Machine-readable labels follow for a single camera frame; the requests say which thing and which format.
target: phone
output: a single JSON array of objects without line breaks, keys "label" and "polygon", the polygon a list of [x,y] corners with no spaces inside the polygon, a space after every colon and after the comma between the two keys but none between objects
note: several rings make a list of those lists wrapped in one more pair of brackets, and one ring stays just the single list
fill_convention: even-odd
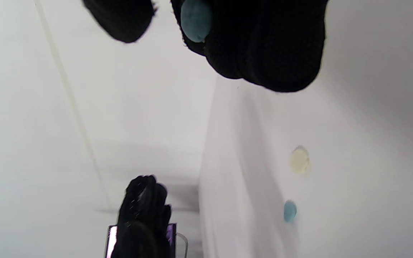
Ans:
[{"label": "phone", "polygon": [[[106,242],[105,258],[111,258],[111,254],[116,245],[118,227],[111,225],[108,227],[108,241]],[[170,244],[170,258],[176,256],[176,223],[169,224],[167,227],[167,239]]]}]

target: white surface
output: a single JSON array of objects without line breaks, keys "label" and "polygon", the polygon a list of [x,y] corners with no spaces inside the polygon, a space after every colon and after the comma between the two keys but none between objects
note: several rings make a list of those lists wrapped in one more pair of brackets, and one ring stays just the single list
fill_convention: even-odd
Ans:
[{"label": "white surface", "polygon": [[216,74],[183,46],[169,2],[158,6],[124,45],[80,0],[0,0],[0,257],[103,257],[125,187],[151,173],[201,257],[196,185]]},{"label": "white surface", "polygon": [[107,207],[33,2],[0,0],[0,258],[100,258]]},{"label": "white surface", "polygon": [[[332,0],[327,25],[308,89],[218,82],[200,176],[205,257],[413,257],[413,2]],[[299,145],[306,175],[290,170]]]}]

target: teal button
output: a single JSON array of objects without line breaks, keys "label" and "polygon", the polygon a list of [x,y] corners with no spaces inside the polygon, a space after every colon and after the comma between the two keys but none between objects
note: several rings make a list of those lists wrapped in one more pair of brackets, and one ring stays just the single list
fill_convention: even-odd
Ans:
[{"label": "teal button", "polygon": [[181,6],[181,28],[193,42],[204,42],[213,24],[213,11],[205,0],[185,0]]},{"label": "teal button", "polygon": [[292,222],[295,218],[297,213],[297,208],[293,201],[286,201],[285,202],[285,212],[284,212],[285,222]]}]

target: black glove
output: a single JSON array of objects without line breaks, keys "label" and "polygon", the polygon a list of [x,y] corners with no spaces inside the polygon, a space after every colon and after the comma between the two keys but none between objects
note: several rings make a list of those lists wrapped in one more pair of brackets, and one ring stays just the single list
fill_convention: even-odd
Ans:
[{"label": "black glove", "polygon": [[139,176],[128,185],[118,216],[112,258],[169,258],[166,237],[171,207],[167,190],[154,176]]},{"label": "black glove", "polygon": [[[124,42],[141,36],[154,14],[151,0],[83,1],[103,28]],[[195,43],[181,28],[185,0],[171,0],[187,47],[205,56],[220,75],[277,92],[302,90],[315,80],[328,0],[202,1],[211,7],[213,22],[205,42]]]}]

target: cable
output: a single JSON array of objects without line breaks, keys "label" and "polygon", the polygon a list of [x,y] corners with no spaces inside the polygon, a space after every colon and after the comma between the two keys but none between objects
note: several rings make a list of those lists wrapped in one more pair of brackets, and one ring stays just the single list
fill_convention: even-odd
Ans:
[{"label": "cable", "polygon": [[186,243],[186,248],[185,248],[185,251],[184,251],[184,258],[187,258],[187,249],[189,247],[189,241],[187,240],[187,237],[185,235],[183,235],[182,233],[176,233],[176,235],[178,237],[181,237],[182,240],[184,240],[184,242]]}]

